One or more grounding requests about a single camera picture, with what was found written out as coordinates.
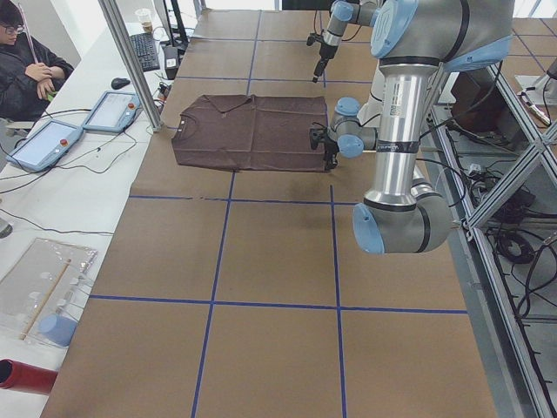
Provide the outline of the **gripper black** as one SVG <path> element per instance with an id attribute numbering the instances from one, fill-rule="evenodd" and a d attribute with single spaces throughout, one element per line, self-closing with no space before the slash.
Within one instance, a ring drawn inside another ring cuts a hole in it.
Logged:
<path id="1" fill-rule="evenodd" d="M 322 31 L 320 34 L 317 32 L 312 32 L 309 34 L 306 45 L 312 46 L 315 43 L 320 44 L 319 48 L 319 61 L 317 62 L 314 74 L 323 74 L 328 62 L 335 56 L 335 36 L 331 35 L 329 32 Z M 312 82 L 317 83 L 319 81 L 319 76 L 313 75 Z"/>
<path id="2" fill-rule="evenodd" d="M 310 147 L 316 150 L 319 145 L 324 146 L 324 157 L 325 162 L 324 170 L 329 172 L 332 168 L 331 165 L 337 165 L 337 154 L 339 152 L 339 147 L 337 143 L 332 140 L 328 133 L 328 128 L 325 126 L 312 127 L 309 131 Z"/>

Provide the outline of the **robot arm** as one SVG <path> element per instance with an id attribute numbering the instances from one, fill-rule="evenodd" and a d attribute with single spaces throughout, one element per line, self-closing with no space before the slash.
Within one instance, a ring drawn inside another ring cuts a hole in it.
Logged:
<path id="1" fill-rule="evenodd" d="M 319 43 L 315 75 L 324 72 L 347 25 L 372 28 L 371 53 L 384 78 L 381 110 L 342 98 L 330 124 L 311 134 L 325 146 L 325 161 L 375 153 L 371 188 L 352 213 L 359 247 L 367 253 L 422 253 L 440 246 L 451 229 L 448 204 L 416 165 L 427 86 L 437 71 L 475 71 L 501 62 L 512 42 L 511 1 L 368 1 L 332 4 Z M 378 121 L 372 126 L 372 120 Z"/>
<path id="2" fill-rule="evenodd" d="M 332 3 L 330 19 L 326 28 L 320 33 L 311 32 L 306 41 L 307 46 L 320 44 L 319 61 L 312 75 L 313 83 L 318 82 L 329 61 L 334 59 L 342 43 L 346 27 L 349 24 L 356 24 L 372 28 L 379 14 L 379 8 L 377 1 L 360 1 L 359 3 L 334 1 Z"/>

